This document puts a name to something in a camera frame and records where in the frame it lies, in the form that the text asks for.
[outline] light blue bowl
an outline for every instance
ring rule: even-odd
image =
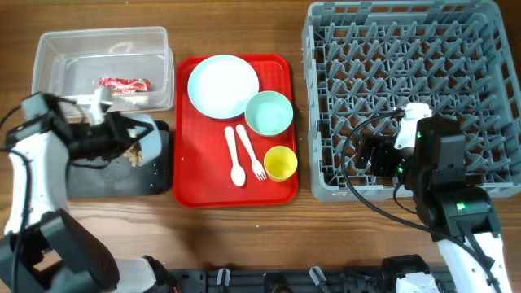
[[[263,91],[253,96],[244,111],[247,124],[263,136],[275,136],[286,130],[293,120],[293,107],[283,95]]]

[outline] clear plastic container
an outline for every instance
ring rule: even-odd
[[[112,96],[109,111],[144,112],[173,106],[173,56],[162,27],[105,28],[44,33],[33,71],[33,92],[81,101],[102,77],[146,78],[150,92]],[[64,105],[66,116],[76,116]]]

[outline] wood grain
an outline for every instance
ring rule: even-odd
[[[521,49],[521,4],[497,1]],[[181,208],[168,192],[127,199],[72,200],[71,214],[118,258],[151,255],[167,268],[236,265],[248,269],[307,269],[322,265],[377,265],[381,259],[418,253],[442,259],[429,235],[388,221],[361,203],[321,203],[310,191],[305,89],[300,33],[310,1],[175,2],[14,5],[0,7],[0,115],[30,93],[39,37],[50,31],[164,26],[175,64],[192,55],[278,53],[291,65],[296,100],[300,190],[289,204],[262,208]],[[516,63],[520,60],[516,54]],[[152,114],[174,126],[173,111]],[[13,116],[0,137],[22,121]],[[0,226],[10,213],[12,171],[0,158]],[[410,199],[404,205],[412,207]],[[506,263],[514,291],[521,291],[521,197],[497,199]],[[378,205],[411,221],[391,201]],[[7,289],[2,285],[0,292]]]

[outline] white plate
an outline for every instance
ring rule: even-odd
[[[188,79],[188,96],[194,107],[215,119],[241,115],[259,92],[259,78],[239,57],[217,55],[199,63]]]

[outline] bowl rim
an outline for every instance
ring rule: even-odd
[[[284,102],[284,103],[285,103],[286,105],[288,105],[289,108],[291,109],[291,111],[290,111],[290,113],[291,113],[291,117],[288,119],[289,123],[287,123],[287,125],[285,125],[285,127],[284,127],[282,130],[280,130],[279,132],[277,132],[277,133],[266,134],[266,133],[261,133],[261,132],[257,131],[255,128],[252,127],[252,124],[250,124],[250,121],[248,120],[247,115],[246,115],[246,113],[247,113],[247,109],[248,109],[248,106],[250,106],[250,103],[251,103],[251,102],[252,102],[252,101],[253,101],[257,96],[262,95],[262,94],[264,94],[264,93],[266,93],[266,94],[267,94],[267,93],[275,93],[275,94],[277,94],[278,97],[284,97],[283,100],[286,101],[286,102]],[[278,91],[275,91],[275,90],[263,90],[263,91],[261,91],[261,92],[255,94],[255,95],[254,95],[252,98],[250,98],[250,100],[247,102],[246,108],[244,109],[244,120],[246,121],[246,124],[248,125],[248,127],[249,127],[251,130],[253,130],[255,133],[257,133],[257,134],[259,134],[259,135],[261,135],[261,136],[265,136],[265,137],[274,137],[274,136],[276,136],[276,135],[279,135],[280,133],[283,133],[284,131],[286,131],[286,130],[290,127],[291,123],[293,122],[293,116],[294,116],[293,111],[294,111],[294,110],[293,110],[293,105],[291,104],[290,100],[289,100],[289,99],[288,99],[284,94],[281,94],[281,93],[279,93]]]

